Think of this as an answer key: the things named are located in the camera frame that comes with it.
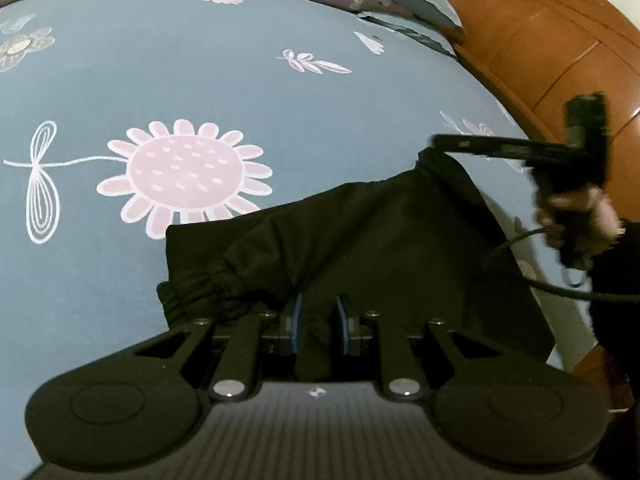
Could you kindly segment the person's right hand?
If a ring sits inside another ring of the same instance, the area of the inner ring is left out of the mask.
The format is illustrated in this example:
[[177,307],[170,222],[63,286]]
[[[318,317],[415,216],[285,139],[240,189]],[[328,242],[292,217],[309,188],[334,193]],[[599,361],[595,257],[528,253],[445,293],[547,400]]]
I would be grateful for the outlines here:
[[596,256],[614,246],[626,226],[602,188],[535,195],[536,221],[544,228],[546,244],[560,250],[576,247]]

